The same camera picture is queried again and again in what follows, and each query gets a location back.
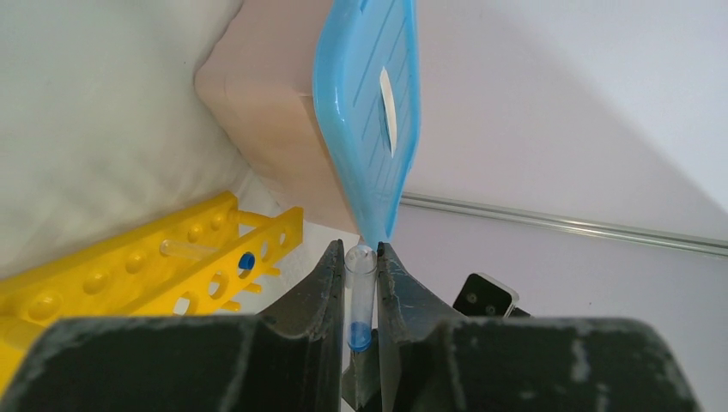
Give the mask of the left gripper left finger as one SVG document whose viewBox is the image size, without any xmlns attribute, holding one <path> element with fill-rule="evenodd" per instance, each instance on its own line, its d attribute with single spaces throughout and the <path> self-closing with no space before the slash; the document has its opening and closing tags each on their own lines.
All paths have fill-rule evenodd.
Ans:
<svg viewBox="0 0 728 412">
<path fill-rule="evenodd" d="M 337 411 L 345 250 L 255 315 L 69 318 L 32 346 L 4 411 Z"/>
</svg>

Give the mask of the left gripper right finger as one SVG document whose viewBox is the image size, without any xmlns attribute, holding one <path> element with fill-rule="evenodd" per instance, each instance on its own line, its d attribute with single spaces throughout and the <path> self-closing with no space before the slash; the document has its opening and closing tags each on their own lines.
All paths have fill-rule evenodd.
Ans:
<svg viewBox="0 0 728 412">
<path fill-rule="evenodd" d="M 385 411 L 697 411 L 665 340 L 633 318 L 467 317 L 378 247 Z"/>
</svg>

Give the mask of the yellow test tube rack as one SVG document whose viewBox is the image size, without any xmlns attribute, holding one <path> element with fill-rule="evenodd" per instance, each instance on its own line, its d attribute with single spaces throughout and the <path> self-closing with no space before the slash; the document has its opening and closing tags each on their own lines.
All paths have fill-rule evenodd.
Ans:
<svg viewBox="0 0 728 412">
<path fill-rule="evenodd" d="M 241 309 L 238 295 L 303 240 L 304 211 L 268 217 L 241 210 L 228 191 L 1 282 L 1 384 L 34 341 L 61 318 L 190 316 Z M 164 239 L 218 249 L 201 260 L 167 257 Z M 237 267 L 249 251 L 252 270 Z"/>
</svg>

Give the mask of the blue-capped clear test tube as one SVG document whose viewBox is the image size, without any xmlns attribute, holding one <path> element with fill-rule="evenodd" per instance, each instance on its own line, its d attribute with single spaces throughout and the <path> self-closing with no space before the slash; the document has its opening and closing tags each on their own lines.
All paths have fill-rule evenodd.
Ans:
<svg viewBox="0 0 728 412">
<path fill-rule="evenodd" d="M 194 245 L 192 243 L 184 243 L 171 239 L 164 239 L 159 246 L 159 251 L 167 257 L 187 258 L 192 260 L 201 260 L 207 256 L 218 252 L 217 248 L 204 245 Z M 237 267 L 240 270 L 252 270 L 255 267 L 256 258 L 253 253 L 246 251 L 238 260 Z"/>
</svg>

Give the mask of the blue plastic box lid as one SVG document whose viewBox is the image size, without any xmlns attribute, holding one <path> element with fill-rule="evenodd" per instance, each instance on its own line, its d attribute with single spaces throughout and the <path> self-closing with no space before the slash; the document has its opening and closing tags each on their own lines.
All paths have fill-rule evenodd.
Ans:
<svg viewBox="0 0 728 412">
<path fill-rule="evenodd" d="M 359 234 L 372 248 L 390 242 L 421 131 L 416 2 L 333 2 L 312 92 Z"/>
</svg>

